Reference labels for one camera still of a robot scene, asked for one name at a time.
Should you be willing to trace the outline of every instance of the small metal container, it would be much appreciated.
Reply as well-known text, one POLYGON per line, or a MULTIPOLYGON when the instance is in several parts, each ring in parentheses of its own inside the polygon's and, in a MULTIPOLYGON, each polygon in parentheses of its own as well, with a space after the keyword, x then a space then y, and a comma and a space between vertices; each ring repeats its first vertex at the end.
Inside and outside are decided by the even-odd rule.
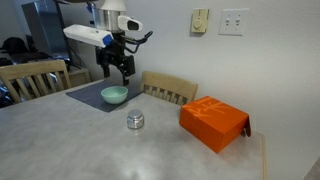
POLYGON ((144 116, 138 109, 131 110, 128 113, 127 124, 130 129, 139 129, 144 125, 144 116))

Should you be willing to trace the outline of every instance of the placemat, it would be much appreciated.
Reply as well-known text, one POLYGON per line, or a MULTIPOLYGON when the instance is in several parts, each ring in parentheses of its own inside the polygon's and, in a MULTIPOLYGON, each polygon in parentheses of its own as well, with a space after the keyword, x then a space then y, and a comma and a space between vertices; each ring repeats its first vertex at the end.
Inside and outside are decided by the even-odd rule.
POLYGON ((85 104, 88 104, 94 108, 100 109, 105 112, 111 112, 117 107, 121 106, 122 104, 130 101, 132 98, 141 94, 141 92, 138 89, 128 88, 128 97, 123 103, 108 104, 103 100, 101 96, 101 91, 104 88, 107 88, 110 86, 119 86, 119 85, 116 83, 112 83, 104 80, 100 83, 93 84, 91 86, 87 86, 82 89, 78 89, 72 92, 67 92, 66 94, 76 100, 79 100, 85 104))

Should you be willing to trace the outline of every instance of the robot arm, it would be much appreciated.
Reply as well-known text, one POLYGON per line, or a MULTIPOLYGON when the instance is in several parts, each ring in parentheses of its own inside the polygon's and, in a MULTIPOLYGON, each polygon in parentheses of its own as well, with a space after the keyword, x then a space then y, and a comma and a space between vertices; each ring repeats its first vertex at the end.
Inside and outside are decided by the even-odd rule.
POLYGON ((142 39, 136 40, 125 35, 125 31, 141 31, 141 22, 126 16, 123 0, 102 0, 97 4, 93 0, 56 0, 60 3, 86 2, 93 14, 95 28, 72 25, 63 31, 68 38, 96 46, 96 59, 104 77, 110 76, 109 65, 116 66, 122 74, 123 84, 129 84, 129 76, 135 74, 134 57, 126 56, 124 51, 136 53, 140 44, 147 42, 152 35, 148 32, 142 39), (126 43, 135 45, 131 50, 126 43))

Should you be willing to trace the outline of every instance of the orange box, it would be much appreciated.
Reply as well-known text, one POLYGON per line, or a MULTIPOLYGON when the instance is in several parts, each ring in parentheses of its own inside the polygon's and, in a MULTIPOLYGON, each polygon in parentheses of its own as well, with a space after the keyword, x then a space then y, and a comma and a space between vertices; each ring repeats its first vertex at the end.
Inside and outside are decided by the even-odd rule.
POLYGON ((251 135, 249 115, 210 96, 185 104, 180 125, 216 153, 244 129, 251 135))

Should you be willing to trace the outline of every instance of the table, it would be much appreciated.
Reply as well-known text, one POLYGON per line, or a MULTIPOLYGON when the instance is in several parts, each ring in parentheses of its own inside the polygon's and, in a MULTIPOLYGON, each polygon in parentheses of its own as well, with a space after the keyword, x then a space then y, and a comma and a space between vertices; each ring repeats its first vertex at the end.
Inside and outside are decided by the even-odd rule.
POLYGON ((141 94, 106 113, 65 92, 0 109, 0 179, 264 178, 261 134, 239 136, 216 154, 179 125, 179 111, 141 94), (127 128, 132 109, 143 112, 142 129, 127 128))

